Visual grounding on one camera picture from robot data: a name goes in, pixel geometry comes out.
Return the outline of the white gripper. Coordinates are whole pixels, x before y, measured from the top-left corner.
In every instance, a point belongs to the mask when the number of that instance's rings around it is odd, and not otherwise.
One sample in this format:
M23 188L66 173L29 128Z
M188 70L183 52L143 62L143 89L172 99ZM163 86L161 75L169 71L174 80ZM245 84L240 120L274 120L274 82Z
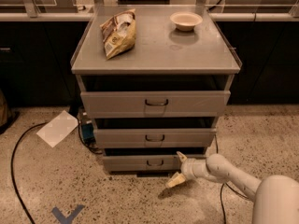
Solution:
M181 164L181 173L176 172L174 175L166 182L165 186L168 189L173 188L179 184L184 183L186 180L193 180L196 178L204 178L206 176L206 161L197 160L194 158L187 159L187 156L177 152L178 158Z

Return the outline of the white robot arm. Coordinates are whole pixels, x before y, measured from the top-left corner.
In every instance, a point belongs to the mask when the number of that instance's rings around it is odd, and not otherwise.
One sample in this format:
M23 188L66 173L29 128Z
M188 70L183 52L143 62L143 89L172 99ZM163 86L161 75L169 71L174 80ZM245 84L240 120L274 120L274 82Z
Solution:
M253 202L252 224L299 224L299 182L285 175L260 180L232 165L221 154L205 159L188 158L177 152L180 171L167 182L170 189L188 180L232 182Z

